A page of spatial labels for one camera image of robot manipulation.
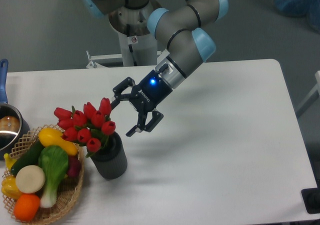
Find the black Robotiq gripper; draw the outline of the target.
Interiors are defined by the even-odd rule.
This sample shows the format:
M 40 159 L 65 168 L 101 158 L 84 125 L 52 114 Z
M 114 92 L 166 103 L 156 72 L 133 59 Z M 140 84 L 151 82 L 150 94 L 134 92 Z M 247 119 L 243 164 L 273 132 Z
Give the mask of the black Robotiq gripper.
M 131 93 L 123 93 L 127 88 L 132 88 Z M 131 77 L 125 78 L 113 89 L 111 98 L 111 109 L 114 110 L 120 102 L 129 101 L 138 112 L 137 124 L 134 125 L 125 135 L 133 136 L 135 133 L 143 131 L 150 133 L 158 123 L 164 118 L 164 115 L 155 108 L 161 103 L 173 89 L 159 77 L 159 73 L 152 70 L 139 84 Z M 148 112 L 151 112 L 152 118 L 146 123 Z

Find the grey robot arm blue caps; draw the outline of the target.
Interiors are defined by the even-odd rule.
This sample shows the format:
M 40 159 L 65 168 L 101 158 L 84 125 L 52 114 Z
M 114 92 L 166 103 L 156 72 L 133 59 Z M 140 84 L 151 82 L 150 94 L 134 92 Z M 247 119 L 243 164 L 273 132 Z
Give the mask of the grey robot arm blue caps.
M 216 51 L 203 26 L 221 19 L 228 0 L 185 0 L 169 11 L 156 0 L 83 0 L 95 17 L 108 17 L 117 32 L 125 67 L 153 66 L 139 83 L 130 77 L 114 87 L 112 107 L 129 101 L 138 113 L 127 132 L 150 132 L 163 114 L 156 107 Z

